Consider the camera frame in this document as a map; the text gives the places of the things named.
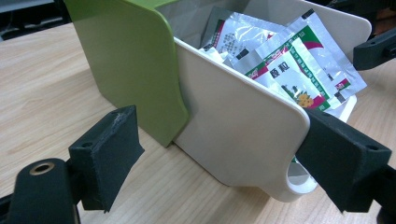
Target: green plastic panel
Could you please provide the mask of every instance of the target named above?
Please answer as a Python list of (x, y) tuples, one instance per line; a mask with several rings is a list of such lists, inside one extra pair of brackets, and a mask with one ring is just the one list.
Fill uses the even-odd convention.
[(138, 125), (168, 146), (189, 120), (171, 28), (154, 8), (174, 1), (65, 0), (99, 91), (136, 105)]

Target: black clamp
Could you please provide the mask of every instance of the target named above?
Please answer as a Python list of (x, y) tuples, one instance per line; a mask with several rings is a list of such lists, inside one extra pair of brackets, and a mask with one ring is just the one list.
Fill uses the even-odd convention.
[(396, 28), (386, 31), (353, 49), (353, 65), (357, 70), (379, 66), (396, 57)]
[(311, 122), (297, 160), (326, 191), (338, 209), (368, 212), (373, 200), (396, 222), (396, 171), (391, 150), (318, 110), (306, 109)]
[(79, 223), (79, 201), (85, 210), (108, 212), (143, 152), (135, 107), (114, 110), (70, 146), (67, 162), (23, 168), (14, 193), (0, 200), (0, 223)]

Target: table surface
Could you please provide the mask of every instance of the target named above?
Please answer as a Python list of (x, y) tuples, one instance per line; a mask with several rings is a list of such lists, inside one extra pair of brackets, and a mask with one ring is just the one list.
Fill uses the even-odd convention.
[[(361, 72), (368, 87), (348, 123), (396, 148), (396, 61)], [(13, 191), (24, 166), (68, 159), (67, 148), (115, 109), (97, 90), (73, 24), (0, 43), (0, 197)], [(257, 188), (222, 185), (179, 147), (161, 147), (139, 129), (146, 152), (110, 213), (83, 211), (82, 223), (376, 223), (341, 214), (322, 188), (293, 203)], [(395, 166), (392, 156), (389, 163)]]

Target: medicine packet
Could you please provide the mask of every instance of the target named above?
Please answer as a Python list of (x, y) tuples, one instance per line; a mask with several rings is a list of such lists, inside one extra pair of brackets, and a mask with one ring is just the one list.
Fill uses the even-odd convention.
[[(264, 45), (272, 51), (271, 54), (261, 59), (253, 69), (239, 70), (240, 72), (282, 96), (288, 95), (288, 99), (301, 107), (325, 111), (341, 104), (317, 79), (318, 76), (326, 74), (301, 39), (288, 41), (276, 49), (270, 44)], [(242, 59), (238, 66), (247, 61), (248, 56)]]
[(311, 9), (283, 31), (277, 33), (266, 43), (251, 51), (246, 57), (233, 64), (233, 68), (243, 74), (262, 62), (274, 51), (274, 48), (301, 38), (318, 65), (325, 72), (314, 73), (327, 93), (334, 100), (331, 109), (335, 109), (348, 97), (363, 89), (366, 84), (344, 52), (332, 39), (318, 15)]
[(231, 60), (244, 49), (254, 50), (283, 29), (282, 25), (213, 7), (201, 46), (214, 47), (219, 53), (227, 51)]
[(199, 49), (204, 55), (206, 55), (210, 60), (217, 63), (224, 63), (227, 59), (228, 52), (219, 53), (215, 48), (203, 48)]
[(335, 97), (341, 103), (367, 86), (313, 9), (308, 10), (281, 33), (290, 39), (302, 39), (327, 74), (326, 77), (320, 77), (320, 81), (326, 87), (337, 89)]

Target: white packet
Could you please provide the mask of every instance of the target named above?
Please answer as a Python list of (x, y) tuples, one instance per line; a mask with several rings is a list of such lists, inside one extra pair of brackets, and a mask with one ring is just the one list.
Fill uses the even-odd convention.
[[(318, 74), (321, 73), (324, 76), (326, 74), (301, 39), (297, 38), (292, 43), (290, 42), (280, 47), (265, 43), (263, 46), (271, 50), (271, 54), (262, 59), (255, 55), (256, 57), (252, 60), (254, 62), (250, 62), (251, 56), (247, 55), (237, 64), (237, 67), (244, 68), (239, 71), (282, 96), (286, 93), (289, 96), (287, 98), (301, 107), (325, 111), (339, 106), (341, 103), (332, 97), (332, 94), (328, 93), (317, 79)], [(247, 68), (252, 63), (257, 64), (258, 60), (260, 63), (247, 71)]]
[(325, 86), (334, 86), (337, 89), (335, 96), (340, 102), (344, 102), (367, 86), (313, 9), (288, 26), (282, 32), (283, 35), (286, 32), (289, 32), (288, 36), (292, 35), (292, 39), (300, 37), (303, 40), (318, 64), (327, 73), (325, 78), (319, 79)]
[(231, 59), (244, 49), (254, 50), (283, 29), (282, 25), (213, 7), (202, 46), (213, 46), (219, 53), (227, 51)]
[(219, 53), (213, 47), (209, 49), (199, 49), (199, 51), (205, 54), (210, 60), (217, 63), (224, 63), (228, 56), (228, 52)]

